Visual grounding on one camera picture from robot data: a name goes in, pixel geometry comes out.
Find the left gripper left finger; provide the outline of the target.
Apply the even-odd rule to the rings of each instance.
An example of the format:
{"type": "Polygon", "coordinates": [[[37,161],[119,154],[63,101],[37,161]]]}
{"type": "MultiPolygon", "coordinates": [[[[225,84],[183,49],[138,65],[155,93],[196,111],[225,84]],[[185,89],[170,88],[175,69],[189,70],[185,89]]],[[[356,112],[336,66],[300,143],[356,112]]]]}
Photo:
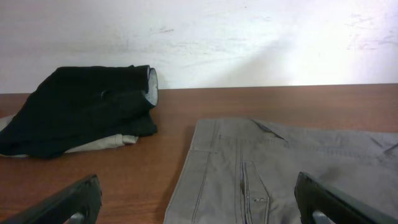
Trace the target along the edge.
{"type": "Polygon", "coordinates": [[[95,224],[102,206],[102,191],[96,174],[90,174],[3,223],[95,224]]]}

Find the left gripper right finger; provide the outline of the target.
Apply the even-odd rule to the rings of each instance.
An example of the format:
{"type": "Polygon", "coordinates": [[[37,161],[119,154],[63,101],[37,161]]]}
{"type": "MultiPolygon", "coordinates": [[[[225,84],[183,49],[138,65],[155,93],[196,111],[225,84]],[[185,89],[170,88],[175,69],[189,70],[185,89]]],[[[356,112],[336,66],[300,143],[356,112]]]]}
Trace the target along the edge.
{"type": "Polygon", "coordinates": [[[300,220],[304,224],[397,224],[397,219],[320,182],[306,172],[298,174],[294,195],[300,220]]]}

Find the grey trousers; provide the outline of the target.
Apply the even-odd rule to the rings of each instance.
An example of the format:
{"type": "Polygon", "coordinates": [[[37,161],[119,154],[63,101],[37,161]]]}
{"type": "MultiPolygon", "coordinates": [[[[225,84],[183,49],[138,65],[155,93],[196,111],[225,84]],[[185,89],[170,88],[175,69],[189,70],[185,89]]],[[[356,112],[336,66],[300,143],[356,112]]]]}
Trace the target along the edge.
{"type": "Polygon", "coordinates": [[[397,134],[201,119],[166,223],[299,223],[300,172],[397,216],[397,134]]]}

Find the beige folded garment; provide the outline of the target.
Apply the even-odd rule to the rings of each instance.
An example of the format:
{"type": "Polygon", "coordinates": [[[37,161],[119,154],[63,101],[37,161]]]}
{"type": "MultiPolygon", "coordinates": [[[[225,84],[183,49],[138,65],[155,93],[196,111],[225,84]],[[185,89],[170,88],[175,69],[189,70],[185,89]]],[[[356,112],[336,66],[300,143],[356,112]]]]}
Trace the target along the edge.
{"type": "MultiPolygon", "coordinates": [[[[15,115],[5,116],[1,118],[1,131],[12,121],[15,115]]],[[[102,149],[114,149],[117,147],[125,146],[128,144],[135,144],[139,139],[138,136],[122,135],[117,134],[114,136],[109,136],[103,139],[95,140],[87,144],[71,148],[64,153],[74,153],[74,152],[85,152],[85,151],[98,151],[102,149]]],[[[6,156],[1,154],[2,157],[30,157],[27,154],[18,154],[15,156],[6,156]]]]}

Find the black folded garment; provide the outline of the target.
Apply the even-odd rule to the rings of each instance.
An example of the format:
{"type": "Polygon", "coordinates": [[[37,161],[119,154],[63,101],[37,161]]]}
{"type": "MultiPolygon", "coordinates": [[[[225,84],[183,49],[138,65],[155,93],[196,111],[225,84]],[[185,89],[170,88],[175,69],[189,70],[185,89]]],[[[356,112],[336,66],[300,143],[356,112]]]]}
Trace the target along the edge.
{"type": "Polygon", "coordinates": [[[158,98],[157,73],[148,65],[60,67],[1,131],[1,154],[47,159],[117,134],[151,136],[158,98]]]}

